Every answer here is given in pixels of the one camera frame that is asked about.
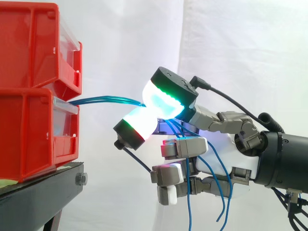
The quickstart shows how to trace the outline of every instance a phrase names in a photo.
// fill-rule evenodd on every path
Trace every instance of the white backdrop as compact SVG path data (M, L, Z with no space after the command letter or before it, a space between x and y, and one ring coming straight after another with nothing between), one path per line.
M83 43L83 95L141 100L158 66L204 78L253 113L269 112L285 131L308 136L308 3L303 0L56 0ZM237 110L211 92L198 103L214 112ZM113 126L133 107L83 105L80 158L84 191L63 210L59 231L185 231L186 198L157 205L148 174L113 142ZM136 154L163 162L152 137ZM192 196L192 230L219 230L220 198ZM260 185L232 200L225 230L290 230L275 195Z
M252 113L270 113L287 133L308 136L302 119L308 112L307 12L307 1L187 0L178 73L202 77ZM199 92L197 103L214 112L238 111L212 92ZM231 201L225 230L292 230L275 194L250 185L247 195ZM220 200L191 197L192 230L220 229ZM155 231L188 227L186 198L176 207L160 206L158 214Z

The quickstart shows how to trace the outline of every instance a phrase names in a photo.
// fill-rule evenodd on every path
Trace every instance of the red plastic drawer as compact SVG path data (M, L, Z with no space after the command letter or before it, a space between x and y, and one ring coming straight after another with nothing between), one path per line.
M0 179L23 182L78 158L78 107L49 89L0 89L0 108Z
M81 94L82 45L54 3L0 1L0 88L49 88L65 101Z

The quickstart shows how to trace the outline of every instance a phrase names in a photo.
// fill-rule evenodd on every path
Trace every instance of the glowing sensor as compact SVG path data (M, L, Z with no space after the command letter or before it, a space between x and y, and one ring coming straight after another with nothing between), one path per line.
M149 81L142 92L143 102L158 118L172 119L179 115L184 106L175 98L162 92Z
M138 107L123 118L144 140L157 128L157 117L146 107Z

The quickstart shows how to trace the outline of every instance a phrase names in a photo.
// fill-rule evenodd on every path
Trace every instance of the screw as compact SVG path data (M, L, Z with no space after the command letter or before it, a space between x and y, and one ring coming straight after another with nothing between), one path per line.
M82 186L82 185L87 185L87 183L88 183L88 174L85 172L77 173L76 185Z

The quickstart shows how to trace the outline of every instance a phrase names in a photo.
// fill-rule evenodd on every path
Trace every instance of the blue cable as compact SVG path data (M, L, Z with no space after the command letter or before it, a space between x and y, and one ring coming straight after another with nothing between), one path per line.
M80 102L70 102L72 105L83 105L83 104L90 104L90 103L122 103L122 104L131 104L135 106L143 106L141 103L129 102L129 101L122 101L122 100L96 100L96 101L80 101Z
M168 124L168 126L171 128L173 133L178 138L180 136L176 133L176 131L174 130L174 128L172 127L170 122L181 132L182 136L185 137L184 132L179 128L179 126L175 123L175 121L170 120L170 122L169 122L169 121L165 120L165 122ZM189 228L188 228L188 231L191 231L192 230L192 210L191 210L191 199L190 199L190 195L191 195L191 182L189 180L189 159L188 158L186 158L186 178L187 178L187 206L188 206L188 214L189 214Z
M79 99L79 100L70 101L69 103L76 104L80 102L96 101L96 100L110 100L110 99L123 100L123 101L128 101L128 102L132 102L136 104L141 104L137 100L133 100L133 99L125 98L125 97L119 97L119 96L110 96L110 95Z
M200 135L197 134L197 133L194 133L194 132L192 132L192 131L189 131L187 128L185 128L185 127L182 126L181 124L178 124L178 126L180 126L182 129L186 130L187 132L189 132L190 134L192 134L192 135L194 135L194 136L200 136ZM220 231L222 231L222 230L225 228L225 226L226 226L226 224L227 224L227 221L228 221L228 214L229 214L229 208L230 208L230 200L231 200L231 198L232 198L233 185L232 185L232 182L231 182L229 173L228 173L228 171L226 170L226 167L224 166L224 164L222 163L222 161L221 161L221 159L220 159L220 157L219 157L219 155L218 155L218 153L217 153L215 147L214 147L209 141L208 141L207 143L208 143L208 144L211 146L211 148L213 149L213 151L214 151L214 153L215 153L215 155L216 155L218 161L220 162L220 164L221 164L223 170L225 171L225 173L226 173L226 175L227 175L228 182L229 182L229 185L230 185L230 195L229 195L228 203L227 203L226 218L225 218L225 222L224 222L224 224L223 224L223 226L222 226L222 228L221 228L221 230L220 230Z
M222 189L221 189L221 186L220 186L220 183L213 171L213 169L211 168L211 166L201 157L201 156L198 156L198 158L203 162L205 163L205 165L208 167L208 169L211 171L213 177L214 177L214 180L218 186L218 189L219 189L219 193L220 193L220 196L221 196L221 199L222 199L222 212L220 213L219 217L217 218L216 222L218 222L220 220L220 218L222 217L223 213L225 212L225 209L226 209L226 204L225 204L225 200L223 198L223 192L222 192Z
M174 121L173 119L169 120L181 133L182 137L185 137L184 132L182 131L182 129L178 126L178 123L176 121Z
M168 120L165 120L166 124L168 124L168 126L171 128L171 130L173 131L174 135L176 135L178 138L180 138L180 136L178 135L178 133L174 130L174 128L172 127L172 125L170 124L170 122Z
M192 230L192 210L191 210L191 200L190 200L190 194L191 194L191 183L189 180L189 159L186 158L186 172L187 172L187 205L188 205L188 214L189 214L189 228L188 230Z
M225 171L225 173L226 173L226 175L227 175L228 182L229 182L229 185L230 185L230 194L229 194L229 197L228 197L226 218L225 218L225 222L223 223L223 225L222 225L222 227L221 227L221 229L220 229L220 231L222 231L222 230L225 228L225 226L226 226L226 224L227 224L227 222L228 222L228 214L229 214L229 208L230 208L230 200L231 200L231 198L232 198L233 185L232 185L232 182L231 182L229 173L228 173L228 171L226 170L225 165L222 163L222 161L221 161L221 159L220 159L220 157L219 157L219 155L218 155L218 153L217 153L215 147L214 147L209 141L208 141L207 143L208 143L208 145L210 145L211 148L213 149L213 151L214 151L214 153L215 153L215 155L216 155L218 161L220 162L220 164L221 164L223 170Z

